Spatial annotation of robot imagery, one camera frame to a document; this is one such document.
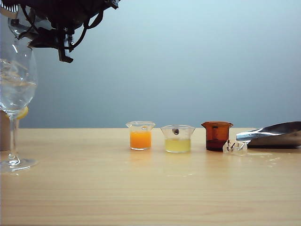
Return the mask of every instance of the brown container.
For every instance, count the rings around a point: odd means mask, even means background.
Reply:
[[[222,151],[223,145],[229,139],[229,129],[233,124],[227,121],[206,121],[201,125],[206,128],[206,149]]]

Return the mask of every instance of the gray wall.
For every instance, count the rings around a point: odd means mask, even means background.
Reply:
[[[122,0],[73,63],[35,54],[40,80],[21,127],[301,121],[300,0]]]

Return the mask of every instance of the silver scoop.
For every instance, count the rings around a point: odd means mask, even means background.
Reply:
[[[250,148],[295,148],[301,146],[301,121],[237,133],[236,140],[246,141]]]

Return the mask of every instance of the glass base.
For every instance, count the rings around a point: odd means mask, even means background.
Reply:
[[[170,152],[170,153],[186,153],[186,152],[190,152],[190,150],[187,150],[187,151],[171,151],[171,150],[166,150],[167,152]]]
[[[16,166],[9,165],[8,161],[2,161],[0,163],[1,173],[15,172],[17,170],[29,169],[31,166],[34,166],[38,161],[34,159],[20,159],[20,163]]]
[[[135,151],[144,151],[144,150],[149,149],[149,147],[142,147],[142,148],[130,147],[130,148]]]

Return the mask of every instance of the water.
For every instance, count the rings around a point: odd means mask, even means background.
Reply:
[[[29,69],[17,61],[1,59],[0,102],[3,110],[20,110],[32,100],[37,84]]]
[[[34,96],[37,85],[27,81],[0,81],[1,108],[5,110],[20,110],[27,106]]]
[[[166,139],[165,149],[173,153],[188,152],[190,151],[190,139]]]

